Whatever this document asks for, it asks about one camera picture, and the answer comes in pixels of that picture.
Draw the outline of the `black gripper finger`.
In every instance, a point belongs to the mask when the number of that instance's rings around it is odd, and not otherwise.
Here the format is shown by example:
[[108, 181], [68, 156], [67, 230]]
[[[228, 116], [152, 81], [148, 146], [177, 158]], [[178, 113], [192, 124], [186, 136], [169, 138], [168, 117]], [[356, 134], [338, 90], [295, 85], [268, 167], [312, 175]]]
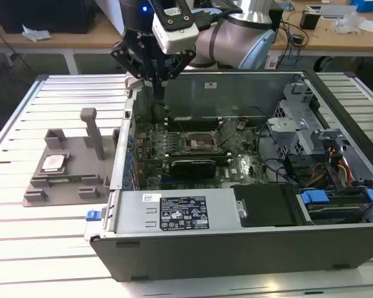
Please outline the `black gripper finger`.
[[148, 44], [142, 39], [138, 39], [133, 45], [122, 40], [114, 45], [110, 54], [133, 77], [141, 79], [151, 89], [152, 99], [157, 99], [156, 69], [148, 49]]
[[195, 50], [183, 50], [175, 54], [159, 52], [157, 57], [157, 99], [163, 100], [168, 81], [175, 79], [195, 58]]

